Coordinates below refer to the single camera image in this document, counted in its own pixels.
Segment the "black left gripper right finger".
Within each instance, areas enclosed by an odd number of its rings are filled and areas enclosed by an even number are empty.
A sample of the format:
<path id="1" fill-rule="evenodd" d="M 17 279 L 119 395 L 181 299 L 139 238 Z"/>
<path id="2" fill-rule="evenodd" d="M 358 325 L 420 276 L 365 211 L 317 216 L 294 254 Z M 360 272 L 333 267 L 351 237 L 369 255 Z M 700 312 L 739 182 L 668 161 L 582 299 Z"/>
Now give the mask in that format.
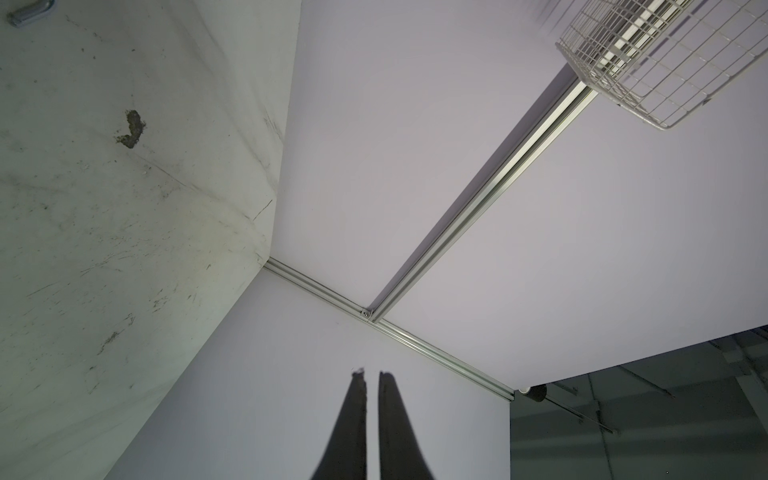
<path id="1" fill-rule="evenodd" d="M 382 480 L 433 480 L 395 377 L 381 372 L 378 387 L 379 464 Z"/>

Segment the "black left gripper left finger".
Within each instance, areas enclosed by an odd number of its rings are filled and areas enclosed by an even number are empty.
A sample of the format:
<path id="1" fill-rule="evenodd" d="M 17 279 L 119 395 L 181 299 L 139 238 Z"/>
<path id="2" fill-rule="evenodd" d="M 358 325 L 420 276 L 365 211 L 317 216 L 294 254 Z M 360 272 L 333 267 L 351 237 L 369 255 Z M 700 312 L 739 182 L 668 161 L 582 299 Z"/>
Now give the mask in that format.
<path id="1" fill-rule="evenodd" d="M 352 373 L 339 415 L 312 480 L 367 478 L 367 386 L 364 370 Z"/>

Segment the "black padlock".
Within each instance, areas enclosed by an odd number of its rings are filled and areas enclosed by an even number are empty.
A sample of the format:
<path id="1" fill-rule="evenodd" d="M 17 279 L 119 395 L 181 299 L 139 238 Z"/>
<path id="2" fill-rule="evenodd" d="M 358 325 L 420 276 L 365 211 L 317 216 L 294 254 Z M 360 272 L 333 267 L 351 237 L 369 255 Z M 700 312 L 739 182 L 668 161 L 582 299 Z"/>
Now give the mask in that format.
<path id="1" fill-rule="evenodd" d="M 49 14 L 56 3 L 56 0 L 33 1 L 23 7 L 10 11 L 6 15 L 6 20 L 11 26 L 20 28 Z"/>

